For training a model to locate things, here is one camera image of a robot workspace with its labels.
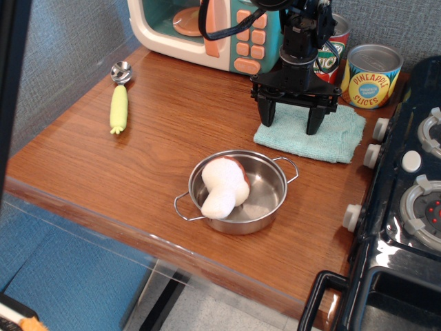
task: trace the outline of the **black stove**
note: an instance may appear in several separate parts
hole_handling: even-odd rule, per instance
[[[319,273],[299,330],[327,288],[341,291],[333,330],[441,330],[441,57],[413,69],[390,120],[377,122],[365,165],[374,179],[349,205],[350,271]]]

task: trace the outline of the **burner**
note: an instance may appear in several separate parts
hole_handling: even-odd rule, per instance
[[[415,185],[401,197],[400,214],[409,234],[441,251],[441,181],[418,176]]]
[[[418,127],[418,139],[422,144],[422,149],[432,153],[441,159],[440,143],[431,138],[431,134],[439,135],[439,125],[441,124],[441,110],[436,107],[430,111],[430,115]]]

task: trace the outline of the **plush mushroom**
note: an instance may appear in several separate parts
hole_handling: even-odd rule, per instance
[[[248,176],[233,157],[211,160],[202,170],[202,180],[209,194],[201,212],[210,219],[224,219],[249,196]]]

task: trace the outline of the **white knob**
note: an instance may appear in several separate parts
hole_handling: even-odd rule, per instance
[[[369,144],[367,146],[367,151],[365,154],[365,160],[363,161],[363,165],[367,166],[370,169],[375,168],[375,164],[377,163],[378,155],[380,154],[381,145]]]
[[[358,217],[360,217],[361,205],[348,205],[343,217],[343,227],[353,232],[356,229]]]
[[[407,172],[415,172],[420,169],[421,156],[415,150],[410,150],[402,157],[401,165]]]
[[[375,124],[375,128],[373,129],[372,138],[378,141],[383,141],[388,125],[389,119],[379,118],[377,120],[377,124]]]

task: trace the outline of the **black cable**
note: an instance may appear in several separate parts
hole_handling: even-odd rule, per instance
[[[209,0],[202,0],[201,6],[199,8],[199,20],[198,20],[199,31],[201,32],[203,37],[206,38],[207,40],[218,40],[232,36],[233,34],[238,34],[240,32],[243,32],[249,29],[253,25],[255,20],[257,20],[266,12],[266,10],[259,8],[254,13],[252,13],[247,18],[245,18],[243,21],[241,21],[237,26],[208,33],[206,27],[208,4],[209,4]]]

